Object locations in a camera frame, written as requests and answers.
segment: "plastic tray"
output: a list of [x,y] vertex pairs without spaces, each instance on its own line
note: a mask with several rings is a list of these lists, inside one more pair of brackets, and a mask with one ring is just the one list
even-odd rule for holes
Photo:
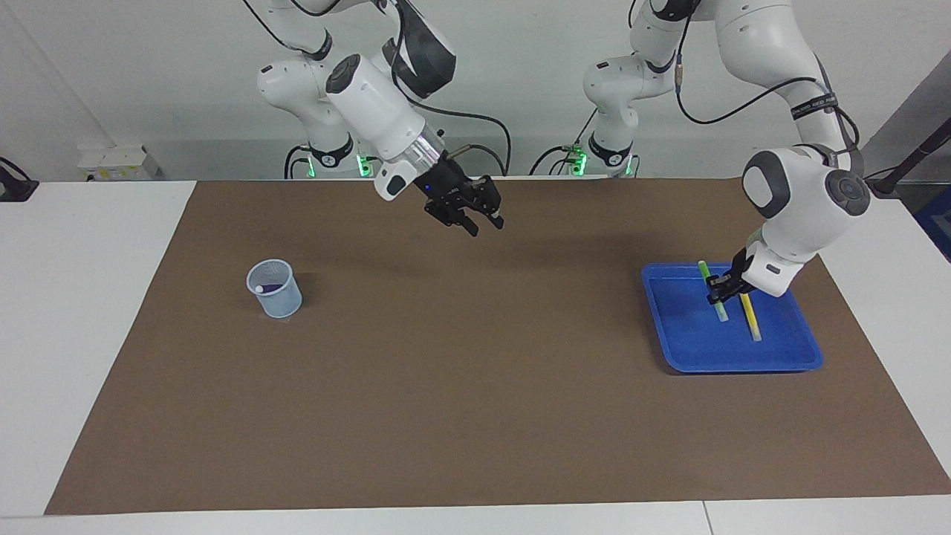
[[[729,264],[710,264],[714,274],[728,269]],[[759,291],[749,294],[763,333],[762,342],[753,342],[739,299],[726,303],[729,321],[720,323],[695,264],[651,264],[642,277],[664,357],[677,371],[769,373],[823,365],[791,291],[779,299]]]

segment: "black cable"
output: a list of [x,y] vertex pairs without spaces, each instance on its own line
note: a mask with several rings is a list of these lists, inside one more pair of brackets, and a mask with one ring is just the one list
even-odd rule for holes
[[558,164],[561,164],[561,169],[558,170],[558,176],[560,176],[562,169],[565,168],[565,164],[570,164],[571,162],[572,162],[571,158],[562,158],[561,160],[558,160],[557,162],[552,164],[552,168],[548,170],[548,174],[554,175],[554,167],[557,166]]
[[[677,68],[678,68],[678,69],[683,69],[683,67],[684,67],[684,42],[687,41],[687,31],[690,29],[690,21],[691,21],[692,19],[693,19],[693,12],[691,12],[690,15],[688,15],[688,17],[687,17],[687,23],[684,25],[684,32],[683,32],[683,34],[680,36],[680,44],[677,46]],[[683,113],[685,117],[687,117],[688,119],[690,119],[690,121],[692,121],[692,122],[694,122],[694,123],[696,123],[696,124],[698,124],[698,125],[712,125],[712,124],[714,124],[714,123],[719,123],[720,121],[723,121],[723,120],[725,120],[725,119],[728,119],[728,118],[732,117],[733,115],[736,115],[736,114],[739,113],[740,111],[743,111],[744,109],[749,108],[749,107],[752,106],[753,104],[757,103],[760,99],[765,98],[767,95],[769,95],[769,94],[772,93],[773,91],[782,89],[782,88],[784,88],[784,87],[786,87],[786,86],[788,86],[788,85],[795,84],[795,83],[797,83],[797,82],[812,82],[813,84],[818,84],[818,83],[819,83],[819,80],[816,80],[815,78],[811,78],[811,77],[808,77],[808,76],[799,76],[799,77],[796,77],[796,78],[790,78],[790,79],[786,80],[785,82],[783,82],[783,83],[781,83],[781,84],[777,84],[777,85],[775,85],[775,86],[773,86],[773,87],[771,87],[771,88],[769,88],[769,89],[763,91],[762,93],[760,93],[759,95],[757,95],[755,98],[753,98],[752,100],[746,102],[745,104],[743,104],[743,105],[740,106],[739,108],[734,109],[734,110],[731,111],[730,113],[726,113],[726,114],[724,114],[724,115],[721,115],[720,117],[717,117],[716,119],[711,119],[711,120],[708,120],[708,121],[705,121],[705,120],[702,120],[702,119],[697,119],[696,117],[693,117],[692,115],[690,115],[690,113],[689,113],[689,112],[687,111],[687,109],[684,107],[684,101],[683,101],[683,99],[682,99],[681,96],[680,96],[680,89],[681,89],[681,86],[683,85],[683,80],[680,80],[679,83],[676,84],[676,86],[675,86],[675,88],[674,88],[674,93],[675,93],[676,96],[677,96],[677,106],[680,108],[681,113]]]
[[[591,116],[588,117],[588,121],[585,122],[585,126],[581,127],[581,131],[578,132],[578,136],[574,138],[575,145],[581,143],[581,137],[585,135],[585,130],[587,130],[588,127],[591,125],[592,121],[594,120],[594,115],[596,114],[597,114],[597,108],[595,108],[594,111],[592,111]],[[558,170],[558,174],[561,174],[561,171],[563,171],[564,169],[565,169],[565,166],[562,165],[561,168]]]
[[628,28],[634,28],[634,21],[631,20],[631,17],[634,15],[634,6],[637,5],[637,0],[631,1],[631,9],[628,10]]
[[782,88],[784,88],[784,87],[786,87],[786,86],[788,86],[788,85],[790,85],[790,84],[795,84],[795,83],[797,83],[797,82],[812,82],[812,83],[817,83],[818,80],[816,80],[815,78],[810,78],[810,77],[808,77],[808,76],[799,76],[799,77],[796,77],[796,78],[790,78],[790,79],[786,80],[785,82],[783,82],[782,84],[777,84],[777,85],[775,85],[775,86],[773,86],[773,87],[771,87],[771,88],[769,88],[769,89],[763,91],[762,93],[760,93],[759,95],[757,95],[755,98],[753,98],[753,99],[750,100],[749,102],[743,104],[741,107],[739,107],[739,108],[737,108],[737,109],[731,111],[730,113],[727,113],[727,114],[725,114],[725,115],[721,115],[720,117],[717,117],[716,119],[710,119],[710,120],[708,120],[708,121],[705,121],[705,120],[702,120],[702,119],[697,119],[697,118],[693,117],[692,115],[690,115],[689,112],[687,112],[687,110],[684,108],[684,101],[683,101],[683,100],[681,99],[681,97],[680,97],[680,90],[677,90],[677,91],[676,91],[676,94],[677,94],[677,106],[680,107],[680,111],[684,114],[685,117],[687,117],[688,119],[690,119],[690,121],[692,121],[692,122],[694,122],[694,123],[696,123],[696,124],[698,124],[698,125],[712,125],[712,124],[714,124],[714,123],[719,123],[720,121],[723,121],[723,120],[725,120],[725,119],[728,119],[728,118],[732,117],[733,115],[736,115],[736,114],[739,113],[740,111],[743,111],[744,109],[749,108],[750,106],[752,106],[752,105],[756,104],[757,102],[759,102],[760,99],[765,98],[766,96],[768,96],[768,95],[769,95],[770,93],[772,93],[773,91],[775,91],[775,90],[777,90],[777,89],[782,89]]
[[535,170],[538,169],[538,166],[540,166],[541,163],[545,161],[545,158],[548,158],[550,155],[555,154],[555,153],[558,152],[559,150],[562,150],[562,151],[563,151],[564,148],[562,148],[562,147],[560,147],[560,146],[559,146],[559,147],[552,147],[552,148],[546,150],[541,156],[538,156],[538,159],[535,160],[535,163],[534,163],[534,165],[532,166],[532,170],[529,171],[529,176],[531,176],[531,175],[534,174]]
[[641,170],[641,156],[639,154],[634,154],[631,158],[637,158],[637,167],[634,168],[633,178],[637,178],[637,173]]
[[297,9],[299,9],[299,10],[305,12],[305,13],[307,13],[308,15],[310,15],[310,16],[312,16],[312,17],[323,17],[323,15],[329,13],[330,11],[333,11],[334,8],[335,8],[335,7],[337,6],[337,4],[339,4],[339,3],[340,3],[340,0],[335,0],[334,3],[330,5],[330,7],[326,8],[326,9],[323,10],[323,11],[310,11],[310,10],[308,10],[307,8],[305,8],[304,6],[302,6],[300,3],[298,3],[298,0],[291,0],[291,4],[294,4],[294,7],[296,7]]
[[470,151],[470,150],[472,150],[472,149],[481,150],[481,151],[483,151],[483,152],[488,153],[488,154],[489,154],[490,156],[492,156],[493,158],[495,158],[495,162],[498,164],[498,169],[499,169],[500,171],[502,171],[502,174],[503,174],[503,175],[505,175],[505,165],[502,164],[502,158],[500,158],[500,157],[498,156],[498,152],[495,152],[494,150],[489,149],[488,147],[486,147],[486,146],[484,146],[484,145],[469,144],[469,145],[463,147],[461,152],[460,152],[460,151],[457,151],[456,154],[453,156],[453,159],[455,160],[457,157],[461,156],[462,154],[465,154],[466,152],[468,152],[468,151]]
[[294,158],[294,155],[301,150],[304,150],[304,146],[297,145],[287,153],[287,158],[284,159],[284,180],[293,179],[291,176],[291,160]]
[[13,162],[11,162],[11,161],[8,160],[7,158],[4,158],[3,156],[0,156],[0,162],[3,162],[4,164],[6,164],[6,166],[7,166],[8,168],[11,168],[11,169],[15,170],[16,172],[20,173],[20,174],[23,176],[23,178],[27,179],[27,181],[33,182],[33,180],[32,180],[31,178],[29,178],[29,175],[28,175],[25,171],[23,171],[22,169],[20,169],[20,166],[17,166],[16,164],[14,164]]
[[893,170],[895,170],[895,169],[897,169],[897,168],[898,168],[898,166],[895,166],[894,168],[888,168],[888,169],[882,169],[882,170],[880,170],[880,171],[875,171],[875,172],[873,172],[872,174],[867,175],[867,176],[865,176],[865,177],[863,177],[863,178],[864,178],[865,180],[868,180],[869,178],[876,177],[876,176],[878,176],[878,175],[880,175],[880,174],[885,174],[885,173],[887,173],[887,172],[891,172],[891,171],[893,171]]
[[405,21],[403,20],[402,12],[400,12],[399,13],[399,36],[397,37],[397,46],[395,48],[395,52],[393,55],[393,62],[390,64],[390,74],[393,77],[393,85],[395,85],[397,89],[399,89],[399,92],[403,93],[403,96],[406,97],[406,100],[410,101],[410,104],[412,104],[413,106],[416,106],[417,108],[425,109],[427,111],[431,111],[432,113],[439,113],[440,115],[449,115],[451,117],[465,117],[469,119],[478,119],[480,121],[488,121],[490,123],[495,123],[496,125],[499,125],[499,127],[502,128],[502,131],[505,132],[505,148],[506,148],[505,168],[502,171],[502,174],[504,176],[508,176],[509,169],[512,166],[512,134],[509,132],[509,128],[505,126],[505,123],[499,121],[498,119],[494,117],[490,117],[489,115],[480,115],[478,113],[468,113],[465,111],[451,111],[448,109],[433,108],[432,106],[427,106],[425,104],[422,104],[421,102],[417,102],[410,95],[406,94],[406,91],[403,90],[403,87],[399,84],[399,81],[397,80],[397,69],[394,65],[397,61],[397,57],[399,56],[399,49],[402,48],[403,46],[404,38],[405,38]]
[[257,19],[258,24],[260,24],[265,30],[267,30],[267,33],[268,33],[271,37],[273,37],[274,40],[278,42],[278,44],[280,44],[282,47],[284,47],[284,48],[286,48],[286,49],[288,49],[288,50],[294,50],[294,51],[297,51],[297,52],[307,53],[305,50],[298,49],[298,48],[295,48],[295,47],[291,47],[291,46],[288,45],[287,43],[284,43],[284,42],[281,40],[281,38],[278,37],[278,34],[275,33],[272,29],[270,29],[270,28],[267,26],[267,24],[264,23],[264,20],[261,19],[261,16],[258,15],[258,12],[257,12],[257,11],[254,11],[254,8],[252,8],[251,5],[247,3],[247,0],[242,0],[242,2],[244,2],[244,6],[247,8],[247,10],[251,11],[251,14],[254,15],[254,18]]
[[307,166],[310,167],[310,160],[308,158],[298,158],[297,160],[294,160],[294,163],[291,164],[291,175],[290,175],[291,180],[294,180],[294,166],[296,166],[297,164],[307,164]]
[[[858,127],[858,125],[856,125],[856,124],[855,124],[855,121],[853,121],[852,118],[848,116],[848,113],[845,113],[845,110],[844,110],[844,109],[839,108],[838,106],[836,106],[835,112],[836,112],[840,117],[842,117],[843,119],[845,119],[845,121],[848,123],[848,125],[849,125],[850,127],[852,127],[852,131],[855,132],[855,139],[854,139],[854,140],[850,139],[849,141],[851,141],[851,142],[852,142],[852,146],[853,146],[855,149],[857,149],[857,148],[859,147],[859,142],[862,141],[862,135],[859,133],[859,127]],[[851,150],[851,148],[846,147],[844,152],[849,152],[850,150]]]

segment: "brown mat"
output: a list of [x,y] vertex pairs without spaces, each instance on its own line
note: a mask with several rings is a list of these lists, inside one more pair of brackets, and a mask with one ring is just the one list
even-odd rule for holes
[[[819,261],[821,370],[664,364],[640,269],[731,257],[738,181],[500,188],[472,239],[412,191],[199,184],[47,514],[951,493]],[[283,322],[243,287],[274,256]]]

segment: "table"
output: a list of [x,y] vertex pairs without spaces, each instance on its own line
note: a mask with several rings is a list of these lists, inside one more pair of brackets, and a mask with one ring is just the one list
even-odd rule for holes
[[[946,496],[35,518],[42,515],[193,188],[194,183],[46,184],[29,203],[0,209],[0,270],[9,281],[0,325],[16,333],[6,336],[0,358],[0,532],[147,527],[154,533],[722,535],[951,528]],[[942,313],[951,302],[951,267],[897,201],[874,202],[857,228],[822,256],[948,470],[951,419],[943,408],[951,406],[944,382],[951,376],[945,356],[951,332]]]

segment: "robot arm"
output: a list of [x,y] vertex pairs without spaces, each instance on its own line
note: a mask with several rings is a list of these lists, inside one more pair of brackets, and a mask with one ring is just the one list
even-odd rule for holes
[[261,69],[258,89],[271,106],[301,121],[313,162],[331,172],[357,170],[361,165],[350,126],[323,92],[329,72],[324,62],[304,56],[283,60]]
[[644,2],[631,28],[634,54],[596,63],[585,73],[585,94],[598,110],[588,146],[611,176],[625,174],[631,160],[638,123],[633,102],[674,88],[674,54],[695,4]]
[[478,227],[463,211],[469,208],[502,228],[502,199],[492,179],[470,180],[449,160],[426,120],[365,57],[354,54],[340,62],[327,80],[326,91],[330,102],[384,161],[375,181],[380,196],[393,200],[416,184],[429,199],[425,210],[447,227],[459,225],[476,236]]
[[759,288],[779,297],[803,265],[865,214],[871,194],[863,161],[845,135],[825,71],[805,43],[788,0],[718,0],[717,39],[737,78],[777,90],[789,104],[802,144],[762,151],[743,175],[749,201],[767,219],[734,258],[732,269],[708,280],[711,303]]
[[[478,227],[464,211],[468,208],[502,228],[495,183],[488,176],[469,179],[395,85],[401,81],[418,98],[426,98],[452,81],[456,72],[452,47],[409,0],[268,1],[269,20],[286,32],[284,42],[301,50],[302,57],[262,69],[259,87],[268,102],[301,119],[311,152],[322,165],[334,164],[352,150],[352,130],[370,142],[383,161],[375,182],[385,200],[416,184],[429,199],[426,211],[447,227],[459,225],[477,235]],[[354,54],[328,72],[324,61],[333,42],[311,19],[366,1],[398,24],[398,37],[383,46],[375,62]],[[357,163],[350,159],[347,167]]]

